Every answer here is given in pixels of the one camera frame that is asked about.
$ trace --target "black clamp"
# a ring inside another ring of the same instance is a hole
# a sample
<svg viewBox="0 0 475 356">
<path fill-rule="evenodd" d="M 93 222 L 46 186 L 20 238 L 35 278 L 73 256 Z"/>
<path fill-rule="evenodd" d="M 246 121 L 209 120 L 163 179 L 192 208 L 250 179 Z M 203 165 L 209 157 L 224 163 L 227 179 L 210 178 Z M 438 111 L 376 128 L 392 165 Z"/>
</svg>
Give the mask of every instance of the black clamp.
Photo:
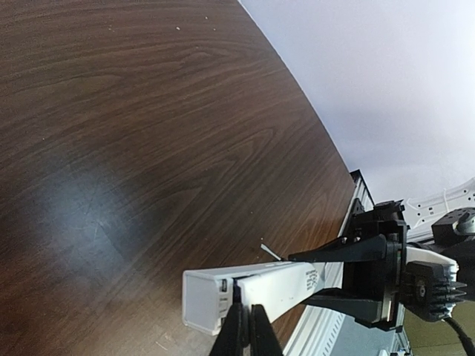
<svg viewBox="0 0 475 356">
<path fill-rule="evenodd" d="M 209 356 L 242 356 L 251 346 L 251 356 L 282 356 L 283 352 L 266 310 L 260 304 L 249 312 L 241 303 L 232 304 Z"/>
</svg>

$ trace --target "dark brown tabletop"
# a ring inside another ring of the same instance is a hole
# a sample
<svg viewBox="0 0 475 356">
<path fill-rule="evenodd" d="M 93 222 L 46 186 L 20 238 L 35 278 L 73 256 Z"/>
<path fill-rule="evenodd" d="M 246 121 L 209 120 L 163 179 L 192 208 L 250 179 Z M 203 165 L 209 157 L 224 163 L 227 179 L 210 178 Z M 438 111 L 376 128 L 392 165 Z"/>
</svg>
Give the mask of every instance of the dark brown tabletop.
<svg viewBox="0 0 475 356">
<path fill-rule="evenodd" d="M 7 0 L 0 25 L 0 355 L 206 355 L 183 270 L 336 237 L 350 175 L 236 1 Z"/>
</svg>

